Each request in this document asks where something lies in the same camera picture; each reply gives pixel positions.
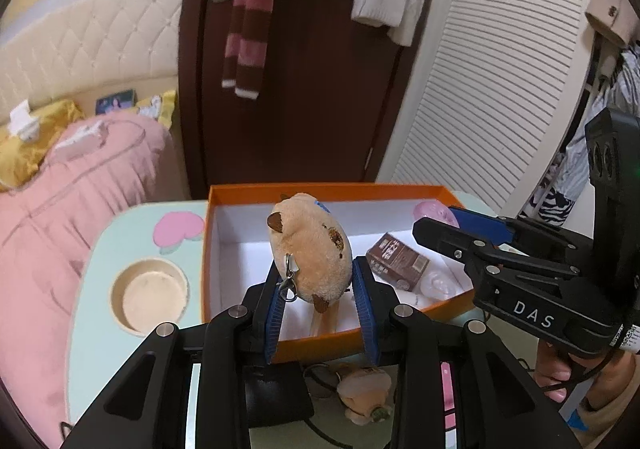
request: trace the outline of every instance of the silver screw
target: silver screw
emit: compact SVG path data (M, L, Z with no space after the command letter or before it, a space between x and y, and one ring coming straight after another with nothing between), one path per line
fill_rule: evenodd
M174 325L171 323L162 323L156 328L156 333L161 337L166 337L174 333L174 330Z
M231 315L231 317L233 317L234 319L244 317L247 312L248 310L246 309L246 306L241 304L236 304L229 308L229 315Z
M414 313L414 309L408 304L399 304L394 308L394 314L398 317L409 317L412 313Z
M473 334L483 334L486 331L486 324L482 321L469 321L466 327L469 328L469 331Z

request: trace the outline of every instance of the door frame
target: door frame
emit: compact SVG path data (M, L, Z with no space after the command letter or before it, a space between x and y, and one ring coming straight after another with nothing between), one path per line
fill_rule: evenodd
M178 83L180 88L180 125L187 177L194 199L206 199L209 187L206 174L206 152L202 129L202 55L204 29L209 0L183 0L178 39ZM404 100L415 57L429 13L431 0L425 0L412 46L400 48L396 54L392 80L387 87L382 110L376 124L369 159L362 166L359 181L374 182L385 156L396 119Z

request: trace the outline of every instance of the beige bowl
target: beige bowl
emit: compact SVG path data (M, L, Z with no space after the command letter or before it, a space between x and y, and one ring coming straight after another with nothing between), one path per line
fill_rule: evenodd
M137 336L148 335L160 323L177 323L188 302L187 278L165 259L140 259L120 272L111 286L116 323Z

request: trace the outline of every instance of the barcode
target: barcode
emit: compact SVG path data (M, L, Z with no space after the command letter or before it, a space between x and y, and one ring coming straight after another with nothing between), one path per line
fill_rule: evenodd
M416 260L414 261L414 264L412 265L412 268L417 270L418 272L422 272L422 270L424 270L424 267L427 265L427 263L429 262L429 258L428 257L424 257L423 255L419 255Z

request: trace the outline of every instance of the photo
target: photo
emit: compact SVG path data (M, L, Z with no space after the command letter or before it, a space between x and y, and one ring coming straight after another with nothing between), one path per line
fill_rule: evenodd
M134 90L113 93L95 101L95 114L107 114L118 109L133 108L135 103L136 92Z

